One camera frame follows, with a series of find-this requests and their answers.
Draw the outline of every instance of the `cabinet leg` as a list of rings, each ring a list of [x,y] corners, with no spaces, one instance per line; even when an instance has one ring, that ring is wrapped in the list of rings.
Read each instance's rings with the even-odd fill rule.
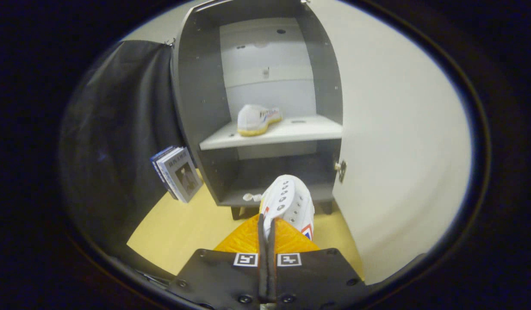
[[[332,214],[332,202],[323,202],[321,204],[321,208],[323,209],[323,212],[325,212],[325,214]]]
[[[231,207],[231,214],[233,220],[238,220],[240,218],[240,207]]]

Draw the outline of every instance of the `orange gripper pad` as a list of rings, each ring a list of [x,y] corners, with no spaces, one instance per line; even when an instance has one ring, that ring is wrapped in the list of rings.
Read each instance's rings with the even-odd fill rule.
[[[318,251],[320,248],[286,220],[275,218],[275,253]]]
[[[258,242],[258,220],[260,214],[252,216],[244,223],[240,224],[229,236],[220,242],[214,251],[231,253],[257,253]]]

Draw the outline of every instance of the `black curtain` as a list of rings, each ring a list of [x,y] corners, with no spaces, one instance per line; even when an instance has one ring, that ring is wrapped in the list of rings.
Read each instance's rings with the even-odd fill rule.
[[[173,47],[124,41],[82,77],[61,125],[66,211],[108,255],[151,275],[173,275],[126,245],[166,193],[150,157],[185,145],[174,110]]]

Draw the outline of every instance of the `white sneaker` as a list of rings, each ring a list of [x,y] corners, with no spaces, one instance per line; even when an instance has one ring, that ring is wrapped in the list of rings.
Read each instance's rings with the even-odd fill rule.
[[[237,131],[241,136],[257,136],[265,133],[269,124],[281,121],[279,108],[267,109],[259,105],[246,104],[238,112]]]
[[[293,175],[281,175],[265,190],[261,198],[264,215],[264,236],[267,240],[271,222],[280,217],[313,241],[315,207],[305,184]]]

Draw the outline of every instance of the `stack of books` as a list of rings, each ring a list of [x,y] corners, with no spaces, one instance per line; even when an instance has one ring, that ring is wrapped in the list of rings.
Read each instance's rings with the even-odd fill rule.
[[[174,199],[187,203],[202,186],[186,147],[167,147],[151,157],[151,162]]]

